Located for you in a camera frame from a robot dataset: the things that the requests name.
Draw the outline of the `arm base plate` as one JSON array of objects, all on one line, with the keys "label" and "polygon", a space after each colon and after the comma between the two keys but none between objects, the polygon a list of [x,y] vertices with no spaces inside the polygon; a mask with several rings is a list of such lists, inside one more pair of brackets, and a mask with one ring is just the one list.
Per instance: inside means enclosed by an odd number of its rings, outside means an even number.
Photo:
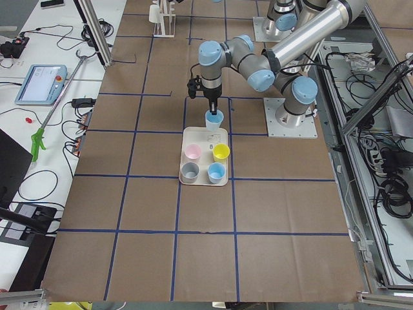
[{"label": "arm base plate", "polygon": [[257,42],[280,42],[290,33],[289,30],[281,31],[278,29],[275,21],[267,17],[253,17],[253,26]]},{"label": "arm base plate", "polygon": [[285,109],[284,98],[264,98],[264,110],[269,138],[316,139],[317,130],[313,116],[307,117],[310,107],[300,116]]}]

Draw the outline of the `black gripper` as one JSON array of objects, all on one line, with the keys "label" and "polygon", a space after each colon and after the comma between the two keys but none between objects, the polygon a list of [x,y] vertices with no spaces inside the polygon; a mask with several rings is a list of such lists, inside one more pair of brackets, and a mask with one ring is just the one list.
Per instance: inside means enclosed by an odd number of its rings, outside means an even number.
[{"label": "black gripper", "polygon": [[217,100],[222,95],[222,86],[215,88],[204,88],[203,89],[204,97],[208,99],[209,112],[212,115],[217,115]]}]

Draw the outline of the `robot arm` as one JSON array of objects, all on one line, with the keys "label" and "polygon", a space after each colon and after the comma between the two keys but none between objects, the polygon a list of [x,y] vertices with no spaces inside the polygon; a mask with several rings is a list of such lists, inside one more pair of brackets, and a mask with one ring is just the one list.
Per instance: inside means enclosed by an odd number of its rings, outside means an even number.
[{"label": "robot arm", "polygon": [[297,24],[296,1],[271,0],[261,30],[271,39],[281,39]]},{"label": "robot arm", "polygon": [[235,67],[257,92],[274,85],[277,74],[313,48],[332,32],[347,27],[363,11],[365,1],[304,1],[294,30],[260,55],[254,53],[249,36],[240,35],[228,41],[205,41],[198,50],[200,75],[188,81],[191,98],[202,91],[209,101],[209,111],[217,113],[222,95],[222,69]]}]

